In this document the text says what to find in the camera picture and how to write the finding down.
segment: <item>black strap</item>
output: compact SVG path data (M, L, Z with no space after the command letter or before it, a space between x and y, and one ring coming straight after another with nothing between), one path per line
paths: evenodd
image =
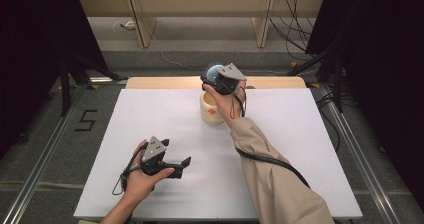
M302 174L300 174L300 172L298 172L296 170L296 168L294 168L292 165L285 163L281 160L278 159L274 159L274 158L270 158L270 157L265 157L265 156L260 156L260 155L254 155L254 154L250 154L247 152L244 152L238 148L236 148L237 152L240 154L240 156L255 160L255 161L261 161L261 162L267 162L270 164L274 164L274 165L278 165L281 167L286 168L287 170L293 172L294 174L296 174L296 176L300 179L300 181L305 184L305 186L311 188L308 184L308 182L306 181L306 179L302 176Z

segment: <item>floor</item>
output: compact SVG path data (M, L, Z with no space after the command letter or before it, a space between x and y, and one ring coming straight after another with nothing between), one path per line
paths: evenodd
M266 46L256 46L255 35L248 18L159 18L154 38L146 49L140 49L135 32L121 27L130 18L89 18L92 29L103 51L111 71L121 76L172 76L199 75L210 62L234 62L247 75L282 75L308 59L293 44L287 44L270 26ZM280 19L273 19L284 33L288 28ZM314 20L300 20L305 33L312 30ZM303 46L305 35L291 30L290 38ZM312 67L301 76L307 83L315 82ZM94 71L90 76L99 76ZM326 93L327 85L310 88L318 101ZM59 82L51 89L51 100L46 100L39 114L26 130L27 142L17 142L0 160L0 217L6 218L11 204L25 188L29 177L37 176L35 189L22 206L17 216L19 223L78 223L73 211L78 204L85 181L91 170L103 134L112 115L114 103L124 83L99 83L89 88L72 85L73 109L67 120L60 117L61 94ZM341 223L424 223L424 214L418 207L401 178L394 170L387 156L379 150L379 142L372 132L360 107L343 90L344 118L369 163L373 174L384 194L392 204L395 222L388 222L379 210L373 191L358 167L352 154L348 138L337 125L331 105L322 108L323 122L334 143L340 147L337 155L345 170L348 181L357 198L364 217L360 220L340 220ZM95 120L91 131L76 131L87 128L80 118L86 112L87 119ZM57 130L57 124L64 122L64 129ZM38 160L47 156L44 165ZM41 165L40 173L33 173Z

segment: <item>hand-mounted device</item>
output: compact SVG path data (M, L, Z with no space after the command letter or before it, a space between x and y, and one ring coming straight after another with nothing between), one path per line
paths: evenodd
M237 94L240 81L245 81L247 78L233 63L224 66L219 62L214 62L209 64L200 79L203 84L212 86L219 94L228 95Z
M127 188L127 181L130 173L132 171L141 169L145 174L153 176L165 168L174 168L174 172L168 176L168 178L178 178L180 179L183 175L184 168L190 165L191 157L186 158L181 164L171 164L163 161L167 146L169 145L169 139L159 141L155 136L152 136L150 142L142 145L134 153L127 167L124 169L122 174L119 176L119 181L121 181L122 191L125 191ZM135 157L138 153L142 153L142 158L140 163L134 163ZM115 188L113 189L114 195L119 195L122 193L115 193Z

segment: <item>hand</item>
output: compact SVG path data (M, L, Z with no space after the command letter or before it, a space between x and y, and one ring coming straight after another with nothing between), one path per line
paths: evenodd
M246 81L241 81L240 87L241 88L239 89L237 96L240 98L241 102L244 103L246 100L246 93L242 90L242 88L246 87ZM234 100L234 96L232 94L225 96L221 95L213 87L207 84L203 84L203 88L215 99L219 113L224 118L227 125L231 128L233 121L241 115L242 107L240 104Z
M144 144L146 140L143 140L135 149L134 153ZM134 159L134 163L141 162L142 153L139 152ZM136 204L136 206L144 200L152 191L153 186L159 181L167 178L174 172L174 168L166 168L157 173L154 176L145 174L142 170L138 169L132 171L128 178L127 189L124 193L123 199L128 200L130 203Z

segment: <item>person's right hand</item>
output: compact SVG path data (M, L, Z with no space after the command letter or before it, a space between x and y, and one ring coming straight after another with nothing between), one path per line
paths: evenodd
M246 93L242 90L242 88L244 89L246 87L246 81L241 81L240 87L241 88L239 89L237 96L240 98L241 102L244 103L246 100ZM225 96L221 95L212 86L207 84L203 84L203 88L215 99L219 113L224 118L227 125L231 128L233 121L241 116L242 107L240 104L234 99L232 94Z

